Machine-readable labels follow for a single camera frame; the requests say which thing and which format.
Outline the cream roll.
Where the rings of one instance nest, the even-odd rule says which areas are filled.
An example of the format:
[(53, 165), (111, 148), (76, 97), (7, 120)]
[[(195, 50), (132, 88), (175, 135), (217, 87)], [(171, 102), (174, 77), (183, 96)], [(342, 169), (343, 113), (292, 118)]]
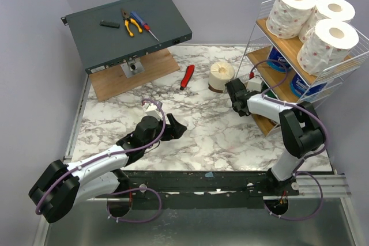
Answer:
[(210, 67), (210, 73), (208, 78), (208, 88), (212, 92), (226, 93), (226, 83), (233, 80), (235, 76), (235, 70), (233, 66), (225, 61), (215, 62)]

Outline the blue Tempo tissue roll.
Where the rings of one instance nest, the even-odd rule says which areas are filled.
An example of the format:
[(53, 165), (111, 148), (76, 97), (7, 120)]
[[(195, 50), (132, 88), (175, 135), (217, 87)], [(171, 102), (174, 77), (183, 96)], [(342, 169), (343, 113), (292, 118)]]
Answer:
[(275, 71), (286, 73), (291, 69), (291, 65), (283, 57), (283, 55), (278, 51), (276, 47), (271, 47), (267, 65)]

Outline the floral roll back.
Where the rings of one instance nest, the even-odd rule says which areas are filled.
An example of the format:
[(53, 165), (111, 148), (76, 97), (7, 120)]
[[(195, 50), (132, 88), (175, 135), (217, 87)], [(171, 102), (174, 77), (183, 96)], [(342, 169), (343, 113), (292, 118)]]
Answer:
[(309, 75), (318, 76), (344, 60), (359, 42), (356, 29), (346, 22), (323, 19), (298, 52), (299, 65)]

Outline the floral roll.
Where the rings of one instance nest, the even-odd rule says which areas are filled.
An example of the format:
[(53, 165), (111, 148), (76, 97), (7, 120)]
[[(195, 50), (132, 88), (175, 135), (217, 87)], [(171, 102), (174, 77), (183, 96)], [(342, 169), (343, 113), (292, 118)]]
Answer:
[(334, 19), (349, 23), (353, 20), (355, 14), (355, 8), (346, 0), (317, 0), (311, 15), (298, 35), (299, 40), (305, 43), (320, 20)]
[(314, 10), (316, 1), (275, 0), (266, 20), (268, 31), (282, 39), (298, 36)]
[(299, 65), (309, 75), (318, 76), (344, 60), (359, 42), (356, 29), (346, 22), (323, 19), (298, 52)]

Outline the floral roll front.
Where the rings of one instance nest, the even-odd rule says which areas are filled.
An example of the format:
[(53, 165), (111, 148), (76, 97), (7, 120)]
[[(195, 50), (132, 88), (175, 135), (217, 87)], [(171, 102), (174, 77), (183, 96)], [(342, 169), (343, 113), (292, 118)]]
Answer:
[(353, 20), (355, 14), (355, 8), (346, 0), (317, 0), (311, 15), (298, 35), (299, 40), (305, 43), (320, 20), (334, 19), (349, 23)]

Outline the green roll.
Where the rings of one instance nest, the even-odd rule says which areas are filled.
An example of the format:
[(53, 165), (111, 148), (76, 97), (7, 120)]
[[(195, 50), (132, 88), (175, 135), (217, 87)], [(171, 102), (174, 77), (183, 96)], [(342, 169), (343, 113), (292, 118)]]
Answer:
[(267, 86), (264, 86), (262, 91), (266, 90), (266, 95), (270, 98), (274, 98), (276, 99), (276, 96), (274, 95), (273, 91), (272, 90), (269, 90), (269, 88)]

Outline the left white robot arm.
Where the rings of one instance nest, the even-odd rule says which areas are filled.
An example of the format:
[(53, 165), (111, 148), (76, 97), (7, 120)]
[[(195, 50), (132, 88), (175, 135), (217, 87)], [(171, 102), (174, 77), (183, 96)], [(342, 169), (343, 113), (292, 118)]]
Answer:
[(80, 201), (110, 193), (124, 196), (128, 183), (115, 171), (142, 158), (155, 143), (179, 139), (186, 130), (171, 113), (166, 120), (146, 115), (133, 132), (99, 154), (69, 164), (53, 161), (28, 193), (35, 213), (54, 223)]

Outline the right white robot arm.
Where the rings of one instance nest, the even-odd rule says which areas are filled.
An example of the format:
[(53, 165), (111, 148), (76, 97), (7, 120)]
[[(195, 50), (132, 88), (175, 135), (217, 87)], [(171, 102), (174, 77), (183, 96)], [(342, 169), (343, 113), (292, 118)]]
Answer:
[(280, 125), (285, 150), (268, 169), (265, 181), (268, 193), (280, 194), (305, 159), (325, 151), (329, 141), (326, 127), (309, 102), (290, 103), (248, 91), (238, 78), (227, 82), (225, 87), (239, 116), (259, 115)]

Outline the middle wooden shelf board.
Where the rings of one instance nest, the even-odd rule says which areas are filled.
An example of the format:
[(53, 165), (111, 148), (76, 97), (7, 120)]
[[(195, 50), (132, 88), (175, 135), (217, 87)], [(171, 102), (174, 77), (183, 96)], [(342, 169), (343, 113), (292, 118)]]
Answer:
[[(256, 65), (258, 62), (263, 61), (268, 57), (269, 48), (270, 47), (265, 47), (259, 50), (249, 52), (246, 54), (246, 56), (249, 58), (250, 62), (253, 65)], [(257, 66), (257, 69), (258, 69), (258, 74), (261, 76), (261, 78), (266, 82), (268, 86), (273, 86), (279, 83), (285, 77), (285, 73), (281, 73), (281, 72), (273, 70), (266, 63), (263, 63), (262, 65)], [(293, 69), (290, 70), (287, 74), (287, 79), (280, 86), (272, 89), (274, 95), (278, 99), (289, 101), (289, 102), (295, 102), (295, 103), (300, 101), (300, 98), (295, 96), (289, 87), (289, 83), (295, 74), (296, 73)], [(305, 101), (309, 101), (313, 103), (315, 101), (319, 101), (320, 99), (327, 97), (328, 95), (329, 94), (327, 90), (322, 90), (316, 94), (312, 94), (311, 96), (305, 97)]]

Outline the top wooden shelf board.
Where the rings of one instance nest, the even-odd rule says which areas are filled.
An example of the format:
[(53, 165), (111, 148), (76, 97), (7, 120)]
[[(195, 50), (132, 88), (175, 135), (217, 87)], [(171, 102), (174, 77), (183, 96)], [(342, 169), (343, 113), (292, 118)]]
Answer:
[(351, 59), (348, 55), (345, 57), (343, 62), (325, 69), (319, 73), (318, 76), (309, 75), (298, 63), (297, 55), (303, 44), (297, 37), (292, 39), (281, 39), (273, 35), (267, 29), (266, 18), (256, 20), (256, 24), (270, 42), (284, 56), (295, 72), (302, 77), (303, 81), (308, 85), (318, 85), (320, 83), (328, 82), (331, 79), (344, 75), (359, 67), (358, 62)]

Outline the red utility knife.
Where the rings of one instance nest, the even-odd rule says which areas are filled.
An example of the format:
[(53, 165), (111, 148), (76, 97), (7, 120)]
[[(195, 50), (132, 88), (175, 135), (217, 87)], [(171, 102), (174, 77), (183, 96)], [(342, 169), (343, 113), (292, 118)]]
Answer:
[(193, 76), (194, 69), (194, 65), (187, 66), (185, 75), (180, 83), (180, 90), (184, 90), (187, 87), (189, 81), (191, 80), (191, 77)]

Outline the blue red screwdriver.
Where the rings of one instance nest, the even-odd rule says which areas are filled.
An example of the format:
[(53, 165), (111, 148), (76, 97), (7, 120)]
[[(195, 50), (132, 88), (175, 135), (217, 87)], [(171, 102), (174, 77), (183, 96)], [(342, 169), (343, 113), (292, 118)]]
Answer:
[(138, 15), (137, 12), (131, 11), (130, 15), (132, 18), (134, 18), (146, 31), (148, 31), (157, 41), (159, 39), (154, 35), (154, 33), (151, 31), (149, 25), (144, 21), (144, 19)]

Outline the dark grey rack chassis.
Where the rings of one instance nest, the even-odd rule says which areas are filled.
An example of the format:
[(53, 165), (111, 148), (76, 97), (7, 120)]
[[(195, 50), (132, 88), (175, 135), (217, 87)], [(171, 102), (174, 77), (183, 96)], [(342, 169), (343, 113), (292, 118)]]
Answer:
[(189, 41), (172, 0), (119, 0), (62, 17), (87, 74)]

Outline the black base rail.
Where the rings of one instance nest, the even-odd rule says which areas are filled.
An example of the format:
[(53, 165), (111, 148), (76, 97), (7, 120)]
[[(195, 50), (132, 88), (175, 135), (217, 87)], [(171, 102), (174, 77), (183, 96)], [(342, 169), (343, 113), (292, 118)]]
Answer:
[(295, 178), (280, 184), (265, 171), (122, 171), (113, 209), (261, 209), (267, 198), (297, 196)]

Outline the yellow handled pliers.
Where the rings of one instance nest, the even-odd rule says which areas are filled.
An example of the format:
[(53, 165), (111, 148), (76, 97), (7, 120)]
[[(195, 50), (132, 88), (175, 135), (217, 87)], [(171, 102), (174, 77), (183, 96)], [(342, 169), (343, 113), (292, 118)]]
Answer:
[(125, 22), (126, 32), (130, 37), (134, 37), (134, 33), (130, 29), (130, 24), (133, 24), (138, 29), (139, 33), (143, 32), (138, 22), (135, 19), (133, 19), (129, 13), (127, 13), (124, 9), (121, 9), (121, 13)]

